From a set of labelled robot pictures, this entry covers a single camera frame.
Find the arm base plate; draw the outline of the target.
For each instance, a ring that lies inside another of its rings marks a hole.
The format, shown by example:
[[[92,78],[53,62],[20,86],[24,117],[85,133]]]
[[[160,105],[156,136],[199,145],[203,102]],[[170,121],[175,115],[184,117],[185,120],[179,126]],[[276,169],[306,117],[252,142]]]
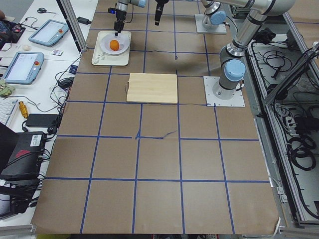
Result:
[[[226,90],[216,76],[204,76],[206,104],[209,107],[245,107],[240,83],[233,90]]]
[[[226,20],[225,12],[215,13],[212,16],[205,14],[196,14],[195,23],[197,33],[202,34],[226,34],[227,30],[224,24]]]

